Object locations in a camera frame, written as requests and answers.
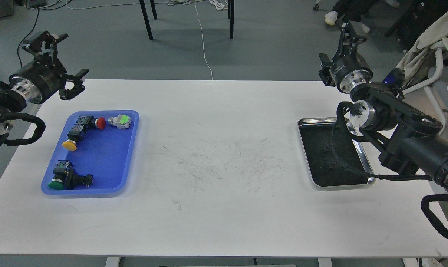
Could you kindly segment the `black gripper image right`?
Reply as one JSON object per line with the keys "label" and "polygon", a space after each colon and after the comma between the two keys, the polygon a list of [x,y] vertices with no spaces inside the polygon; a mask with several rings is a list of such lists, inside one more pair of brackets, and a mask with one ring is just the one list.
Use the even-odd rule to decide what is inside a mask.
{"label": "black gripper image right", "polygon": [[336,86],[341,93],[350,93],[360,83],[371,81],[373,71],[363,56],[349,56],[367,40],[368,34],[361,22],[348,21],[341,25],[338,48],[332,61],[327,54],[319,53],[321,70],[318,75],[325,86]]}

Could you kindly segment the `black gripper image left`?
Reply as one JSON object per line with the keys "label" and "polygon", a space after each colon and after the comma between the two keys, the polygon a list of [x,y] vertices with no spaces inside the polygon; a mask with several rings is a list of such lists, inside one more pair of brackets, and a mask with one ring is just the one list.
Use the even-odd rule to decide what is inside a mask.
{"label": "black gripper image left", "polygon": [[[44,31],[23,39],[22,49],[31,54],[35,61],[10,75],[9,82],[12,86],[20,86],[28,91],[26,93],[28,102],[43,104],[58,91],[60,99],[66,101],[85,91],[83,77],[89,73],[88,68],[80,70],[76,75],[64,73],[59,77],[50,68],[56,67],[59,62],[58,44],[68,37],[67,33],[56,35]],[[66,82],[72,82],[73,87],[66,89]]]}

